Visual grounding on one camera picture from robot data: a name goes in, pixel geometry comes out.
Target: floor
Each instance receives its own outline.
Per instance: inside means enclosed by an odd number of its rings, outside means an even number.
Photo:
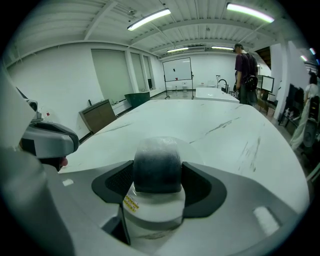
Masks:
[[[163,92],[163,93],[153,97],[151,100],[164,100],[167,97],[167,95],[170,96],[168,98],[168,100],[181,100],[181,99],[182,100],[183,99],[191,100],[192,95],[195,96],[196,92],[195,91],[194,92],[192,92],[192,91],[187,91],[187,92],[168,91],[167,94],[166,94],[166,92]],[[256,105],[255,108],[258,111],[260,110],[260,107],[258,105]],[[281,135],[284,137],[284,139],[289,143],[292,135],[287,131],[287,129],[283,125],[278,125],[277,120],[274,119],[272,116],[268,116],[265,110],[261,109],[260,113],[274,125],[274,127],[279,131],[279,133],[281,133]],[[303,169],[305,176],[308,176],[312,172],[312,169],[310,169],[310,167],[308,167],[308,165],[306,165],[307,159],[303,155],[301,155],[301,150],[299,150],[299,149],[297,149],[294,153],[301,164],[301,167]],[[313,198],[314,187],[311,182],[308,182],[308,188],[309,188],[310,198]]]

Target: white counter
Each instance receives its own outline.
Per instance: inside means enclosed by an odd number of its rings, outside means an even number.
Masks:
[[[239,100],[218,88],[195,89],[195,100],[239,103]]]
[[[183,161],[251,178],[297,213],[309,205],[304,172],[283,136],[255,108],[230,102],[150,100],[85,141],[60,172],[133,160],[140,140],[156,136],[189,143],[197,153]]]

